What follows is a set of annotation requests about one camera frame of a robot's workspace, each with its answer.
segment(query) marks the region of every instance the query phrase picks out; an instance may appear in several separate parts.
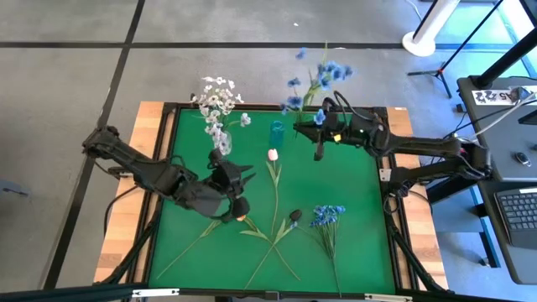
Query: green mat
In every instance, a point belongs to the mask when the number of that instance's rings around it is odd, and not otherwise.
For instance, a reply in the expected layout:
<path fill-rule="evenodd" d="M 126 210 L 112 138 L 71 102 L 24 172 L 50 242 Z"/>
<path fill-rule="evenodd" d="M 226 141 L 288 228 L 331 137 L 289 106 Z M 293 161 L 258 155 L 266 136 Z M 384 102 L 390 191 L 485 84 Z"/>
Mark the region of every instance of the green mat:
<path fill-rule="evenodd" d="M 232 113 L 231 120 L 242 112 Z M 289 213 L 300 209 L 300 226 L 309 227 L 316 205 L 345 206 L 336 245 L 336 265 L 343 293 L 393 294 L 394 278 L 381 207 L 375 161 L 363 150 L 327 143 L 325 157 L 313 161 L 315 145 L 305 137 L 295 137 L 294 115 L 280 112 L 248 111 L 252 124 L 235 125 L 232 153 L 235 164 L 251 164 L 257 175 L 246 186 L 250 203 L 248 215 L 270 236 L 274 213 L 274 186 L 265 164 L 269 149 L 270 123 L 285 125 L 283 147 L 279 150 L 282 173 L 279 180 L 279 212 L 274 233 Z M 188 169 L 201 178 L 210 173 L 206 166 L 211 138 L 204 132 L 205 121 L 194 109 L 180 111 L 174 154 L 183 156 Z M 270 248 L 258 237 L 239 234 L 247 230 L 244 222 L 220 225 L 202 238 L 160 278 L 157 276 L 207 228 L 211 221 L 194 211 L 186 211 L 165 200 L 159 234 L 153 255 L 149 285 L 152 288 L 242 290 Z M 294 229 L 277 246 L 297 280 L 273 250 L 257 272 L 248 289 L 337 292 L 331 262 L 319 245 L 303 231 Z"/>

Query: white stand base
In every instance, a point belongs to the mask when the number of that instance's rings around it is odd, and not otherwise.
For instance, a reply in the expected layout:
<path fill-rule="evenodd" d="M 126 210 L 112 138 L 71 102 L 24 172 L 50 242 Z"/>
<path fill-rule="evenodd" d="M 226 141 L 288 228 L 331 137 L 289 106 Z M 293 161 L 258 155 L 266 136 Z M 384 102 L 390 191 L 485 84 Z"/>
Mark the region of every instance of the white stand base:
<path fill-rule="evenodd" d="M 435 53 L 436 44 L 435 41 L 422 40 L 418 44 L 414 43 L 412 39 L 414 32 L 410 32 L 403 37 L 403 47 L 408 50 L 412 55 L 416 56 L 430 56 Z"/>

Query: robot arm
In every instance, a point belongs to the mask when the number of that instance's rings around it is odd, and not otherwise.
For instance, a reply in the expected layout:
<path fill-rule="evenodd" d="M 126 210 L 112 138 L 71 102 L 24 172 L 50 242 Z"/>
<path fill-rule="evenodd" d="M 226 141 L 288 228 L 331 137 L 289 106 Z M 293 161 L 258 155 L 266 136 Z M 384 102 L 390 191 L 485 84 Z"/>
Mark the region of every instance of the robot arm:
<path fill-rule="evenodd" d="M 341 94 L 337 91 L 334 94 L 338 100 Z M 487 178 L 491 173 L 490 153 L 486 148 L 475 143 L 461 141 L 458 138 L 406 138 L 393 135 L 378 116 L 350 107 L 352 111 L 350 122 L 342 121 L 341 114 L 338 112 L 345 112 L 345 108 L 338 106 L 328 97 L 323 101 L 322 109 L 326 115 L 326 120 L 322 125 L 317 125 L 315 122 L 299 122 L 294 125 L 294 130 L 316 143 L 314 160 L 321 160 L 324 156 L 324 142 L 364 148 L 374 157 L 395 153 L 428 155 L 445 159 L 442 162 L 415 169 L 402 167 L 381 169 L 381 181 L 388 182 L 390 191 L 393 193 L 399 192 L 402 196 L 406 196 L 408 189 L 420 181 L 437 180 L 453 175 L 480 180 Z"/>
<path fill-rule="evenodd" d="M 152 160 L 121 139 L 115 127 L 95 129 L 82 144 L 84 153 L 94 159 L 112 159 L 131 172 L 135 183 L 178 206 L 194 210 L 203 216 L 222 221 L 246 215 L 248 201 L 241 197 L 244 185 L 254 176 L 242 178 L 242 172 L 252 166 L 238 166 L 222 158 L 218 149 L 209 154 L 211 175 L 198 180 L 198 175 L 185 165 L 169 164 L 166 160 Z M 226 213 L 215 216 L 222 200 L 229 200 Z"/>

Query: gray floor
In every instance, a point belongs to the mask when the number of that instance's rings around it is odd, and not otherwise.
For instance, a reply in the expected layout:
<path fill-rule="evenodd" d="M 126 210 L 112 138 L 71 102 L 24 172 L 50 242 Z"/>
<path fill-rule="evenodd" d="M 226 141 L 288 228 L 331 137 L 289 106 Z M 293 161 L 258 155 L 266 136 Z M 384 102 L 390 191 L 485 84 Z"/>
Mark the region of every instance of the gray floor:
<path fill-rule="evenodd" d="M 0 41 L 124 41 L 136 3 L 2 0 Z M 416 5 L 425 15 L 429 4 Z M 461 4 L 437 41 L 460 43 L 490 8 Z M 398 43 L 418 23 L 404 0 L 155 0 L 146 2 L 135 41 Z M 496 13 L 472 40 L 509 42 Z M 321 50 L 311 50 L 305 60 L 297 61 L 296 51 L 132 49 L 109 124 L 129 138 L 140 101 L 184 102 L 201 89 L 202 76 L 235 80 L 247 102 L 281 102 L 290 93 L 285 82 L 294 76 L 306 78 L 307 68 L 315 68 L 322 56 Z M 0 195 L 0 292 L 39 286 L 81 167 L 81 141 L 95 126 L 119 53 L 119 49 L 0 48 L 0 179 L 32 191 L 30 198 Z M 451 53 L 437 51 L 418 58 L 404 50 L 334 49 L 329 56 L 357 69 L 350 82 L 337 86 L 352 105 L 407 107 L 416 135 L 438 137 L 459 122 L 461 114 L 454 113 L 458 97 L 449 100 L 441 83 L 430 76 L 407 77 L 405 72 L 435 69 Z M 483 72 L 499 56 L 475 50 L 460 53 L 446 70 L 452 91 L 457 78 Z M 517 63 L 507 75 L 527 73 Z M 102 216 L 116 186 L 100 171 L 92 174 L 59 286 L 91 283 L 101 249 Z M 437 213 L 442 211 L 435 211 L 439 231 L 450 231 L 442 226 L 449 224 L 442 221 L 445 216 Z M 456 292 L 537 297 L 537 288 L 513 284 L 504 268 L 481 268 L 475 257 L 461 257 L 458 251 L 484 254 L 472 235 L 441 233 L 439 239 L 448 281 Z M 498 290 L 505 284 L 516 296 Z"/>

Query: blue glass vase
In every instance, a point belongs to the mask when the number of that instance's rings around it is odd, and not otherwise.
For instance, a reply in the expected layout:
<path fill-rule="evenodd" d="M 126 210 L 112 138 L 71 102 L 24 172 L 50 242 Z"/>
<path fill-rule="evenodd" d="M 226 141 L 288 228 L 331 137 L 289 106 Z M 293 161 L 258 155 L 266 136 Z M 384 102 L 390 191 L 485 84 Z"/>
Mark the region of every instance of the blue glass vase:
<path fill-rule="evenodd" d="M 270 123 L 270 148 L 281 148 L 284 144 L 285 127 L 281 121 L 273 121 Z"/>

